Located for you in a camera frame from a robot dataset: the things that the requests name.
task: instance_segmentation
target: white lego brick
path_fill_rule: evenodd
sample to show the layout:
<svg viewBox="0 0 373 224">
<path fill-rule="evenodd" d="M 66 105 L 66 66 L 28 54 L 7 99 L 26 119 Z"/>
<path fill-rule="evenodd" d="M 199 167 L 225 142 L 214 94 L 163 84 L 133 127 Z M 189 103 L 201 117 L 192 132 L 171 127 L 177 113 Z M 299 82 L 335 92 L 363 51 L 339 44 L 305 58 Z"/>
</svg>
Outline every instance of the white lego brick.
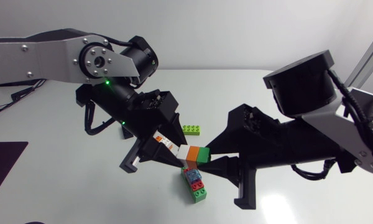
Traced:
<svg viewBox="0 0 373 224">
<path fill-rule="evenodd" d="M 178 146 L 171 142 L 168 138 L 166 138 L 162 133 L 156 131 L 154 134 L 154 138 L 156 139 L 156 141 L 159 140 L 159 142 L 163 143 L 174 156 L 178 154 Z"/>
<path fill-rule="evenodd" d="M 184 164 L 185 167 L 188 167 L 187 155 L 188 155 L 189 147 L 190 146 L 187 146 L 187 145 L 181 145 L 177 153 L 177 159 L 179 159 L 182 162 L 182 164 Z"/>
<path fill-rule="evenodd" d="M 174 156 L 177 156 L 179 147 L 176 144 L 172 144 L 168 147 L 168 149 L 173 153 Z"/>
</svg>

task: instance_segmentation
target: white wall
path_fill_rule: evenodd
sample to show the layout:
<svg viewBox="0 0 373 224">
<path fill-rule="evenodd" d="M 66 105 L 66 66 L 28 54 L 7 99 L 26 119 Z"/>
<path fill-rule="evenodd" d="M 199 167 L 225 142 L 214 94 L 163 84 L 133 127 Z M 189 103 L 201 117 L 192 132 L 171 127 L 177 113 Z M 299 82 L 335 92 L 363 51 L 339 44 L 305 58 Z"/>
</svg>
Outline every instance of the white wall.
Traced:
<svg viewBox="0 0 373 224">
<path fill-rule="evenodd" d="M 345 80 L 373 40 L 373 0 L 0 0 L 0 36 L 66 27 L 141 35 L 161 69 L 276 70 L 330 49 Z"/>
</svg>

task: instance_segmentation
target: lego brick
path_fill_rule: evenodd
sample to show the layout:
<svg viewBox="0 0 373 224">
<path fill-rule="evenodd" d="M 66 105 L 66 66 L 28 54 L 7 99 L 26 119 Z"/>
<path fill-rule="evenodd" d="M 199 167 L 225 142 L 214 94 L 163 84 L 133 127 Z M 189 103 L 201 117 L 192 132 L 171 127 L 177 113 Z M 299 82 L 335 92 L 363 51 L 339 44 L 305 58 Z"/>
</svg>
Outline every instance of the lego brick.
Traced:
<svg viewBox="0 0 373 224">
<path fill-rule="evenodd" d="M 192 169 L 197 169 L 198 166 L 196 165 L 196 159 L 198 158 L 199 154 L 199 147 L 197 146 L 190 146 L 188 155 L 186 157 L 186 163 L 188 164 L 188 167 L 191 167 Z"/>
<path fill-rule="evenodd" d="M 201 175 L 197 169 L 189 170 L 188 172 L 185 172 L 185 178 L 188 181 L 190 185 L 199 182 L 201 180 Z"/>
<path fill-rule="evenodd" d="M 199 180 L 199 181 L 197 181 L 197 182 L 195 182 L 191 185 L 191 189 L 194 192 L 203 188 L 203 187 L 205 187 L 205 185 L 203 184 L 203 182 L 201 180 Z"/>
<path fill-rule="evenodd" d="M 199 166 L 207 162 L 210 162 L 210 148 L 200 147 L 198 157 L 196 158 L 196 164 Z"/>
<path fill-rule="evenodd" d="M 181 175 L 184 175 L 184 173 L 187 171 L 187 167 L 182 167 L 181 168 Z"/>
<path fill-rule="evenodd" d="M 174 144 L 173 142 L 171 142 L 163 134 L 156 131 L 156 133 L 154 134 L 154 138 L 156 139 L 156 141 L 165 144 L 165 146 L 170 150 L 170 152 L 173 153 L 174 156 L 176 156 L 178 154 L 178 146 L 176 144 Z"/>
<path fill-rule="evenodd" d="M 182 164 L 184 164 L 184 166 L 186 167 L 188 167 L 188 164 L 187 164 L 188 151 L 189 151 L 188 145 L 181 145 L 176 155 L 177 159 L 179 159 L 182 162 Z"/>
<path fill-rule="evenodd" d="M 193 201 L 195 203 L 198 203 L 198 202 L 200 202 L 200 201 L 202 201 L 202 200 L 204 200 L 206 198 L 207 191 L 206 191 L 205 187 L 202 187 L 202 188 L 200 188 L 200 189 L 198 189 L 196 191 L 193 191 L 192 188 L 191 188 L 191 186 L 188 184 L 188 181 L 185 178 L 185 176 L 183 174 L 181 174 L 181 176 L 184 179 L 184 181 L 185 181 L 185 183 L 186 183 L 186 185 L 188 187 L 188 191 L 191 194 L 192 199 L 193 199 Z"/>
<path fill-rule="evenodd" d="M 181 175 L 184 175 L 184 176 L 185 176 L 185 173 L 188 172 L 189 170 L 191 170 L 191 168 L 188 168 L 188 167 L 182 167 L 182 169 L 181 169 Z"/>
<path fill-rule="evenodd" d="M 193 192 L 192 194 L 192 198 L 193 198 L 193 201 L 195 203 L 198 203 L 202 200 L 204 200 L 207 196 L 207 192 L 206 192 L 206 189 L 203 187 L 195 192 Z"/>
<path fill-rule="evenodd" d="M 184 125 L 182 126 L 182 132 L 184 135 L 200 135 L 199 125 Z"/>
</svg>

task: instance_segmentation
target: lime green lego brick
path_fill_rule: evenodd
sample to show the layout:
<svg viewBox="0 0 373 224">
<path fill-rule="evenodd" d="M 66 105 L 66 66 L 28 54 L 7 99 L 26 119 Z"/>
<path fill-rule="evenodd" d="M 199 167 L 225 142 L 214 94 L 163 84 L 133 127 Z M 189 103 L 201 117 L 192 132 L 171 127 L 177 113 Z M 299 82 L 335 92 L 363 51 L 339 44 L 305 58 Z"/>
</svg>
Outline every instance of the lime green lego brick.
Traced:
<svg viewBox="0 0 373 224">
<path fill-rule="evenodd" d="M 184 125 L 182 126 L 182 132 L 184 135 L 200 135 L 199 125 Z"/>
<path fill-rule="evenodd" d="M 210 148 L 200 147 L 198 157 L 196 158 L 196 164 L 204 164 L 210 162 Z"/>
</svg>

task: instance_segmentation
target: robotic arm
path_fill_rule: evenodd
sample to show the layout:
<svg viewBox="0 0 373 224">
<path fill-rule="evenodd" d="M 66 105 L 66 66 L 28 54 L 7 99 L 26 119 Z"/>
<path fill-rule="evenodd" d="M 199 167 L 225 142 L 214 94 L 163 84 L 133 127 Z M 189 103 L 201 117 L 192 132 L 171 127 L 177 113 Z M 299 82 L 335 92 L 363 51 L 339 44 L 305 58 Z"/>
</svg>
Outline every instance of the robotic arm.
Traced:
<svg viewBox="0 0 373 224">
<path fill-rule="evenodd" d="M 324 179 L 335 162 L 341 173 L 356 166 L 373 173 L 373 95 L 348 91 L 330 70 L 333 64 L 327 50 L 264 77 L 279 110 L 293 121 L 279 123 L 248 105 L 229 112 L 227 128 L 207 147 L 212 154 L 238 152 L 239 157 L 221 157 L 199 169 L 239 187 L 237 206 L 256 208 L 255 174 L 260 168 L 292 165 L 309 180 Z M 344 115 L 338 114 L 343 107 Z M 322 160 L 318 174 L 295 165 Z"/>
<path fill-rule="evenodd" d="M 112 45 L 127 48 L 116 54 Z M 255 175 L 261 168 L 292 165 L 310 180 L 324 179 L 335 162 L 342 173 L 356 166 L 373 173 L 373 95 L 345 89 L 330 70 L 333 64 L 329 51 L 324 51 L 264 77 L 279 110 L 292 121 L 280 123 L 248 105 L 229 112 L 227 128 L 208 147 L 212 154 L 237 152 L 239 156 L 224 156 L 198 168 L 239 187 L 239 198 L 234 201 L 237 206 L 256 208 Z M 154 138 L 160 134 L 176 146 L 187 144 L 175 113 L 177 101 L 168 91 L 135 91 L 157 66 L 155 52 L 138 36 L 120 42 L 64 29 L 0 39 L 0 83 L 36 78 L 82 83 L 76 101 L 86 107 L 88 134 L 98 134 L 117 121 L 137 137 L 120 165 L 126 172 L 135 172 L 139 161 L 183 166 Z M 334 90 L 331 81 L 339 90 Z M 111 118 L 91 128 L 95 104 Z M 342 107 L 344 115 L 339 115 Z M 295 165 L 322 160 L 323 172 L 318 174 Z"/>
<path fill-rule="evenodd" d="M 116 54 L 112 45 L 127 48 Z M 153 138 L 158 131 L 176 145 L 187 143 L 179 114 L 175 113 L 177 101 L 169 91 L 135 91 L 156 71 L 158 64 L 153 49 L 138 36 L 121 42 L 102 35 L 62 29 L 27 38 L 0 38 L 0 83 L 37 78 L 84 83 L 76 91 L 76 101 L 86 106 L 85 131 L 90 135 L 98 134 L 117 121 L 138 138 L 121 163 L 126 172 L 135 172 L 139 161 L 183 166 Z M 92 129 L 95 103 L 111 119 Z"/>
</svg>

